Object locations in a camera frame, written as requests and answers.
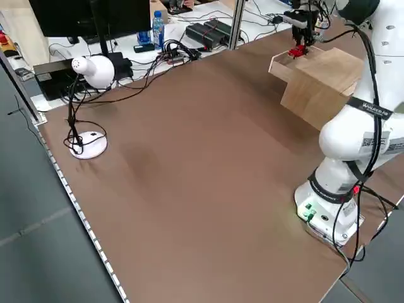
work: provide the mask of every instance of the wooden box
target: wooden box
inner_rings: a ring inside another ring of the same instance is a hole
[[[340,49],[311,47],[298,59],[287,52],[273,57],[270,73],[288,83],[281,104],[321,130],[353,94],[362,68],[362,60]]]

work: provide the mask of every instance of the white desk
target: white desk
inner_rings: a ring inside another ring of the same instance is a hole
[[[268,14],[268,13],[283,13],[285,10],[289,9],[289,7],[287,5],[281,3],[278,0],[255,0],[255,2],[259,6],[261,13],[263,15]],[[245,9],[258,14],[258,10],[255,7],[255,4],[253,3],[253,1],[246,2]],[[223,14],[221,12],[212,13],[214,11],[222,11],[230,16],[233,15],[233,11],[230,8],[228,8],[226,5],[224,5],[218,1],[213,2],[213,3],[195,6],[194,10],[192,12],[181,14],[179,16],[170,16],[169,17],[169,24],[166,24],[166,26],[165,26],[165,40],[168,40],[168,39],[180,40],[180,38],[182,37],[182,35],[185,32],[185,28],[191,22],[192,23],[203,23],[206,20],[208,20],[209,18],[217,17],[220,21],[222,21],[228,25],[232,24],[232,19],[230,19],[228,16],[226,16],[225,14]],[[205,14],[209,14],[209,15],[207,15],[205,18],[201,19],[204,21],[197,20],[197,18],[199,18],[200,16],[203,16]],[[243,20],[253,21],[256,23],[260,23],[262,25],[266,24],[266,21],[262,17],[250,14],[247,11],[244,11]],[[286,28],[290,28],[290,25],[282,23],[282,24],[278,25],[277,31],[279,32],[280,30],[284,30]],[[246,34],[247,34],[249,37],[249,40],[251,42],[258,35],[262,34],[259,36],[259,38],[262,38],[265,35],[267,35],[264,33],[273,31],[274,26],[273,25],[260,26],[255,23],[242,22],[241,29],[244,32],[241,34],[242,37],[247,41],[247,39],[246,39]],[[140,54],[135,53],[133,50],[133,46],[138,45],[136,35],[130,35],[130,36],[118,38],[118,39],[116,39],[116,41],[118,43],[118,46],[115,48],[114,51],[122,52],[124,57],[131,59],[131,60],[135,60],[138,62],[150,62],[156,58],[157,53],[158,53],[157,50],[155,50],[153,52],[144,52],[144,53],[140,53]],[[184,43],[188,47],[201,47],[202,46],[198,42],[191,40],[190,38],[188,38],[185,35],[182,38],[181,42]],[[52,52],[52,54],[54,54],[53,56],[50,57],[51,61],[59,61],[59,60],[65,59],[65,58],[69,59],[69,58],[74,58],[74,57],[78,57],[78,56],[88,56],[88,55],[90,55],[89,49],[92,54],[101,53],[99,44],[92,44],[92,45],[89,45],[89,47],[88,47],[82,38],[80,38],[79,44],[76,44],[71,47],[63,47],[63,46],[60,46],[57,44],[70,46],[67,38],[49,38],[49,45],[52,45],[50,47],[50,51]],[[222,47],[216,51],[213,51],[212,53],[203,53],[203,56],[209,56],[216,52],[220,52],[224,49],[225,49],[225,47]],[[146,73],[146,71],[144,69],[147,68],[147,66],[136,65],[136,63],[133,63],[133,64],[134,64],[133,69],[136,69],[136,68],[143,69],[143,70],[139,70],[139,71],[134,70],[133,78],[136,79],[136,78],[142,77]],[[169,69],[170,67],[171,67],[170,65],[163,63],[163,64],[159,65],[159,67],[155,70],[155,73],[160,73],[162,71]],[[129,83],[129,82],[131,82],[131,80],[122,81],[123,84]],[[36,108],[38,110],[42,110],[42,111],[48,111],[48,110],[51,110],[53,108],[56,108],[58,106],[62,106],[65,104],[65,102],[63,102],[60,99],[56,99],[53,101],[47,101],[43,95],[37,95],[37,96],[32,97],[32,101],[34,102]]]

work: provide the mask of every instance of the metal pole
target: metal pole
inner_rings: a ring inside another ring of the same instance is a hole
[[[239,41],[242,12],[244,11],[245,1],[246,0],[235,0],[234,3],[233,24],[230,31],[229,40],[229,49],[231,51],[235,50],[235,48],[237,47],[237,42]]]

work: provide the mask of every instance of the table surface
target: table surface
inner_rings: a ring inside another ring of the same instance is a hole
[[[255,0],[256,4],[259,6],[261,12],[263,15],[268,14],[268,13],[283,13],[285,10],[288,10],[288,6],[281,3],[278,0]],[[256,16],[252,13],[258,14],[258,9],[255,7],[255,4],[252,1],[249,1],[245,5],[245,11],[243,15],[243,20],[247,21],[253,21],[256,23],[260,23],[262,25],[265,25],[266,22],[265,20],[260,17]],[[232,19],[225,14],[228,15],[233,15],[233,11],[228,8],[226,5],[219,1],[215,1],[212,3],[208,4],[202,4],[194,7],[194,10],[189,13],[181,14],[179,16],[171,16],[169,19],[169,24],[166,24],[165,26],[165,39],[176,39],[180,40],[182,35],[185,32],[185,28],[190,24],[190,21],[193,21],[195,23],[203,23],[209,18],[217,17],[220,21],[231,25],[232,24]],[[203,18],[204,21],[198,21],[190,18],[199,18],[200,16],[206,15],[206,18]],[[286,28],[290,28],[290,25],[283,23],[278,25],[277,31],[282,31]],[[275,32],[274,31],[274,26],[260,26],[255,23],[248,23],[248,22],[242,22],[241,29],[243,33],[241,34],[244,39],[246,40],[253,40],[255,39],[258,35],[258,39],[260,37],[265,37],[266,35],[269,35],[268,32]],[[158,51],[153,51],[153,52],[144,52],[137,54],[133,50],[134,45],[138,45],[138,41],[136,38],[136,35],[129,35],[126,37],[121,37],[116,39],[118,46],[114,49],[116,52],[122,52],[123,56],[126,58],[129,58],[131,60],[135,60],[138,62],[150,62],[153,61],[156,56]],[[199,44],[198,42],[188,38],[187,36],[184,36],[181,40],[182,43],[184,43],[188,47],[201,47],[202,45]],[[99,54],[101,53],[101,49],[99,44],[92,44],[87,46],[85,41],[80,37],[80,42],[79,44],[76,45],[70,45],[67,38],[49,38],[49,45],[50,45],[50,52],[51,54],[54,54],[54,56],[50,56],[51,61],[60,61],[65,58],[73,58],[73,57],[78,57],[78,56],[88,56],[91,54]],[[211,54],[220,52],[224,50],[225,47],[222,47],[221,49],[218,49],[216,51],[213,51]],[[209,53],[204,53],[203,56],[209,56]],[[133,78],[139,78],[142,77],[146,71],[145,68],[147,66],[142,66],[136,63],[133,63],[133,69],[134,69],[134,76]],[[20,67],[26,67],[26,64],[22,60],[14,61],[11,60],[11,65],[14,69],[20,68]],[[165,71],[166,69],[169,69],[171,66],[169,66],[166,63],[161,64],[157,69],[156,73]],[[131,80],[127,81],[121,81],[122,84],[127,84],[130,83]],[[47,111],[53,108],[56,108],[58,106],[62,106],[65,104],[61,99],[56,99],[56,100],[51,100],[47,101],[45,97],[41,95],[37,95],[32,97],[32,100],[34,102],[34,105],[38,110],[43,110]]]
[[[332,33],[342,32],[334,24]],[[268,74],[289,30],[180,66],[142,94],[83,106],[109,147],[79,161],[62,144],[66,108],[40,126],[131,302],[318,302],[345,268],[295,214],[294,189],[322,161],[318,132],[280,105],[285,83]],[[363,54],[357,38],[338,46]],[[128,95],[112,90],[100,100]],[[90,130],[89,125],[78,126]],[[403,157],[370,187],[398,201]],[[361,242],[383,219],[362,197]],[[346,247],[351,255],[352,244]]]

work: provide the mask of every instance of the label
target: label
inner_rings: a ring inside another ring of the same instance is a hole
[[[387,142],[389,138],[390,132],[389,131],[383,131],[381,133],[381,145],[380,145],[380,150],[384,150],[387,147]],[[362,142],[362,146],[360,147],[359,152],[360,153],[371,153],[372,148],[373,148],[373,133],[370,131],[366,132],[364,134],[364,140]]]
[[[398,138],[390,140],[389,148],[384,154],[392,155],[395,153],[402,153],[402,152],[404,152],[404,138]]]
[[[359,98],[351,97],[347,102],[348,105],[355,107],[356,109],[361,110],[362,112],[367,112],[368,114],[374,115],[384,120],[388,120],[393,112],[388,109],[384,109],[378,105],[373,103],[366,102]]]
[[[338,189],[338,192],[341,191],[343,193],[346,193],[347,191],[350,191],[352,188],[353,188],[352,184],[345,183],[340,186],[340,188]]]
[[[43,82],[43,81],[48,81],[52,79],[51,74],[46,73],[46,74],[38,74],[37,75],[37,79],[39,82]]]
[[[351,212],[356,209],[356,203],[355,201],[351,200],[351,202],[348,203],[347,206],[342,208],[343,214],[347,217],[351,214]]]

